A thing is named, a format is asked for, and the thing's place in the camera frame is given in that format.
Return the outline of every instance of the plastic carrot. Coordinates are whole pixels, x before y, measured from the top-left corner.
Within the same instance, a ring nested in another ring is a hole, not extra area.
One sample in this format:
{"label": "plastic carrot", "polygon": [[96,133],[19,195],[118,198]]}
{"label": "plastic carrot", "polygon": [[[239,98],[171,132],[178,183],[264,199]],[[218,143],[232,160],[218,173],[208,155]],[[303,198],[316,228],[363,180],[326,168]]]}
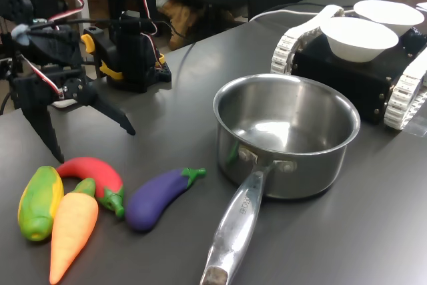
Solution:
{"label": "plastic carrot", "polygon": [[87,178],[59,204],[52,230],[50,283],[58,283],[85,247],[98,218],[95,181]]}

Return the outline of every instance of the saucepan rim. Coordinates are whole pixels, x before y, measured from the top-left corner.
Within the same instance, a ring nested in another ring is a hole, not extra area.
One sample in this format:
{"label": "saucepan rim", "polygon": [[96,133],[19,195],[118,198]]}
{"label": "saucepan rim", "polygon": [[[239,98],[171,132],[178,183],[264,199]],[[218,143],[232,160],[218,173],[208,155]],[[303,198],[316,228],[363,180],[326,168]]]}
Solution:
{"label": "saucepan rim", "polygon": [[[335,94],[337,98],[339,98],[339,100],[341,100],[343,103],[345,103],[346,105],[348,105],[348,109],[350,111],[350,115],[352,115],[352,117],[354,118],[354,122],[353,122],[353,130],[352,133],[347,137],[347,139],[345,141],[343,141],[342,143],[340,143],[337,146],[334,146],[330,149],[327,150],[321,150],[318,152],[310,152],[310,153],[292,153],[292,152],[280,152],[278,150],[271,150],[269,148],[263,148],[260,146],[257,146],[251,142],[249,142],[248,140],[240,137],[239,135],[237,135],[236,133],[234,133],[221,119],[220,116],[220,111],[218,110],[219,104],[220,104],[220,100],[221,98],[230,90],[232,90],[233,88],[237,87],[240,83],[243,82],[247,82],[256,78],[260,78],[260,79],[267,79],[267,78],[275,78],[275,79],[286,79],[288,81],[294,81],[294,82],[299,82],[299,81],[304,81],[306,83],[311,83],[313,85],[319,86],[319,87],[323,87],[324,89],[327,89],[328,91],[330,91],[332,94]],[[279,74],[275,74],[275,73],[260,73],[257,75],[250,75],[250,76],[245,76],[245,77],[241,77],[241,78],[237,78],[227,84],[225,84],[216,94],[215,97],[213,99],[213,112],[215,113],[216,119],[218,120],[218,122],[220,123],[220,125],[226,130],[228,131],[231,135],[233,135],[236,139],[244,142],[246,145],[249,145],[253,148],[256,148],[258,150],[262,150],[264,152],[270,152],[270,153],[275,153],[275,154],[279,154],[279,155],[284,155],[284,156],[308,156],[308,155],[321,155],[321,154],[327,154],[330,152],[333,152],[335,150],[338,150],[340,148],[343,148],[344,146],[348,145],[358,134],[359,129],[360,129],[360,116],[359,113],[357,111],[357,109],[354,107],[354,105],[352,104],[352,102],[350,100],[347,99],[347,97],[345,97],[344,95],[342,95],[339,91],[336,91],[334,88],[331,88],[323,83],[320,83],[318,81],[312,80],[312,79],[308,79],[308,78],[304,78],[304,77],[297,77],[297,76],[292,76],[292,75],[279,75]]]}

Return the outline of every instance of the stainless steel saucepan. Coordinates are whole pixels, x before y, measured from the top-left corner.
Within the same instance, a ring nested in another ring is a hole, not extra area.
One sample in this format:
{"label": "stainless steel saucepan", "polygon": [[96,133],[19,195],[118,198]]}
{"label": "stainless steel saucepan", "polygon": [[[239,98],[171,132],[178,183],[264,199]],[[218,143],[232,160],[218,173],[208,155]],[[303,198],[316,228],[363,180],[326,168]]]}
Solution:
{"label": "stainless steel saucepan", "polygon": [[228,83],[213,110],[219,166],[241,186],[215,233],[200,284],[228,285],[248,248],[262,195],[292,200],[329,188],[360,117],[336,90],[275,74]]}

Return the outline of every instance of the yellow clamp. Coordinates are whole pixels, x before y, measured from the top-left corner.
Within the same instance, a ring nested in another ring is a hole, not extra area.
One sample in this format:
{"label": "yellow clamp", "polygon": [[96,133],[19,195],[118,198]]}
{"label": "yellow clamp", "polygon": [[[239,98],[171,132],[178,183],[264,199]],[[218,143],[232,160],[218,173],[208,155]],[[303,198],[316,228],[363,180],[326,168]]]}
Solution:
{"label": "yellow clamp", "polygon": [[110,68],[107,67],[107,65],[101,60],[102,62],[102,66],[99,68],[100,71],[102,71],[104,74],[110,76],[111,78],[115,79],[115,80],[122,80],[123,79],[123,74],[122,73],[118,73],[114,70],[111,70]]}
{"label": "yellow clamp", "polygon": [[95,52],[95,43],[93,42],[93,39],[90,35],[88,34],[82,35],[80,39],[82,40],[82,42],[85,43],[87,53]]}
{"label": "yellow clamp", "polygon": [[[95,53],[95,43],[93,42],[93,39],[90,35],[85,34],[81,36],[81,40],[82,42],[85,43],[86,46],[86,52],[93,54]],[[123,74],[122,73],[117,73],[114,70],[110,69],[107,67],[107,65],[102,62],[102,66],[99,68],[100,71],[102,71],[104,74],[110,76],[111,78],[115,79],[115,80],[121,80],[123,79]]]}

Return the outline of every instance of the black cable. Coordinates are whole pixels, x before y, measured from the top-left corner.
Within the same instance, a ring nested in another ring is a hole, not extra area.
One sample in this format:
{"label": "black cable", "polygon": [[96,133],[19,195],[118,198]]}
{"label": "black cable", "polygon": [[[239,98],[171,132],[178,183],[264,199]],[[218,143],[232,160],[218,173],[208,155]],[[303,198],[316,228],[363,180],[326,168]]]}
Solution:
{"label": "black cable", "polygon": [[7,103],[7,100],[9,99],[9,97],[11,97],[11,92],[6,94],[5,99],[3,99],[3,103],[1,103],[0,116],[3,115],[3,113],[5,112],[6,103]]}
{"label": "black cable", "polygon": [[[264,10],[262,13],[267,13],[268,11],[275,11],[275,10],[279,10],[279,9],[283,9],[286,7],[291,7],[291,6],[301,6],[301,5],[311,5],[311,6],[318,6],[318,7],[326,7],[327,5],[322,5],[321,3],[285,3],[283,5],[277,5],[274,7],[271,7],[267,10]],[[340,7],[343,8],[353,8],[353,5],[346,5],[346,6],[341,6]]]}
{"label": "black cable", "polygon": [[192,43],[192,44],[191,44],[191,46],[187,49],[187,51],[186,51],[186,53],[184,54],[184,56],[182,57],[181,62],[179,63],[178,70],[177,70],[177,72],[176,72],[177,77],[178,77],[178,75],[181,73],[182,66],[184,65],[184,62],[185,62],[185,60],[187,59],[188,54],[189,54],[189,53],[190,53],[190,51],[193,49],[193,47],[194,47],[194,45],[195,45],[195,44],[196,44],[196,43]]}
{"label": "black cable", "polygon": [[54,26],[58,26],[58,25],[76,25],[79,23],[108,23],[111,25],[127,25],[129,23],[135,23],[135,22],[141,22],[141,23],[147,23],[147,22],[152,22],[152,23],[164,23],[165,25],[167,25],[170,29],[173,30],[174,33],[176,33],[179,37],[181,37],[182,39],[188,40],[185,36],[181,35],[180,33],[178,33],[175,29],[175,27],[164,20],[153,20],[153,19],[149,19],[149,18],[135,18],[135,19],[126,19],[126,20],[116,20],[116,19],[72,19],[72,20],[68,20],[68,21],[50,21],[48,23],[38,23],[38,24],[34,24],[32,26],[29,26],[30,30],[38,30],[38,29],[43,29],[46,27],[54,27]]}

